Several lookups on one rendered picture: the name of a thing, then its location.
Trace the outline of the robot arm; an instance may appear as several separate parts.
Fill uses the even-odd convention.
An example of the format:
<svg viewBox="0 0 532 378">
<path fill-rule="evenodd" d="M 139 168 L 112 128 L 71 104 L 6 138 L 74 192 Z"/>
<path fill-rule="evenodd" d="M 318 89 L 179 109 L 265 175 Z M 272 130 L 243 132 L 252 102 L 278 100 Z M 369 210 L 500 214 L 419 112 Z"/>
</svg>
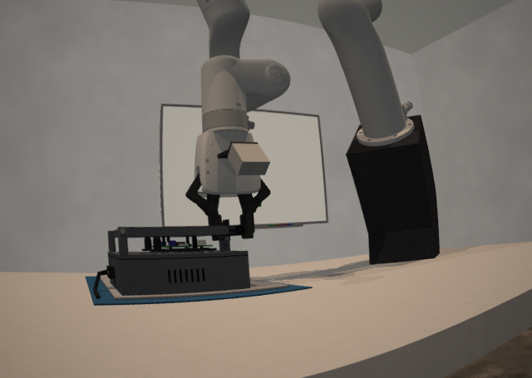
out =
<svg viewBox="0 0 532 378">
<path fill-rule="evenodd" d="M 240 59 L 250 17 L 245 0 L 196 1 L 209 27 L 209 59 L 201 67 L 202 131 L 220 126 L 253 130 L 247 112 L 280 97 L 289 88 L 289 72 L 277 61 Z M 357 140 L 366 146 L 389 145 L 414 130 L 406 117 L 413 104 L 401 104 L 387 54 L 372 25 L 381 12 L 382 0 L 318 3 L 320 22 L 335 48 L 362 126 Z M 270 164 L 258 142 L 230 142 L 229 150 L 217 155 L 229 158 L 237 175 L 265 175 Z"/>
</svg>

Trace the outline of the green circuit board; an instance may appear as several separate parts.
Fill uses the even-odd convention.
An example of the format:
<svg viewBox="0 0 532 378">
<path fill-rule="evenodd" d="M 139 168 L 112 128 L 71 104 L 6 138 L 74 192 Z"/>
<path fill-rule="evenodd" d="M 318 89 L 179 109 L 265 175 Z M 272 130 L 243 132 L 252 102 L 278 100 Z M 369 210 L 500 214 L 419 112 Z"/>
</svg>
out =
<svg viewBox="0 0 532 378">
<path fill-rule="evenodd" d="M 175 242 L 175 241 L 169 241 L 170 242 L 170 246 L 166 246 L 166 243 L 165 242 L 165 246 L 162 245 L 162 242 L 161 242 L 161 247 L 162 248 L 182 248 L 182 247 L 193 247 L 192 244 L 188 244 L 188 243 L 185 243 L 185 242 Z M 206 245 L 206 240 L 197 240 L 197 244 L 198 244 L 198 247 L 209 247 L 209 246 L 213 246 L 213 245 Z"/>
</svg>

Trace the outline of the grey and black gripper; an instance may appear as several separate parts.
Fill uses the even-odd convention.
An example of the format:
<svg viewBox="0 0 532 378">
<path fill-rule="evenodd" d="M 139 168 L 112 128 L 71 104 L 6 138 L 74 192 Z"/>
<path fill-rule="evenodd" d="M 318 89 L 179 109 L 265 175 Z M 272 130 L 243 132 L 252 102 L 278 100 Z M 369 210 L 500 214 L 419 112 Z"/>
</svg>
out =
<svg viewBox="0 0 532 378">
<path fill-rule="evenodd" d="M 226 151 L 230 141 L 254 142 L 254 138 L 248 129 L 240 126 L 215 127 L 198 136 L 195 149 L 195 180 L 185 196 L 204 211 L 208 216 L 209 226 L 222 224 L 218 212 L 219 196 L 239 197 L 243 213 L 240 215 L 240 224 L 245 229 L 241 237 L 253 238 L 254 213 L 271 192 L 260 175 L 237 175 L 229 158 L 218 159 L 217 154 Z M 201 185 L 202 191 L 198 191 Z M 253 198 L 252 194 L 257 192 Z"/>
</svg>

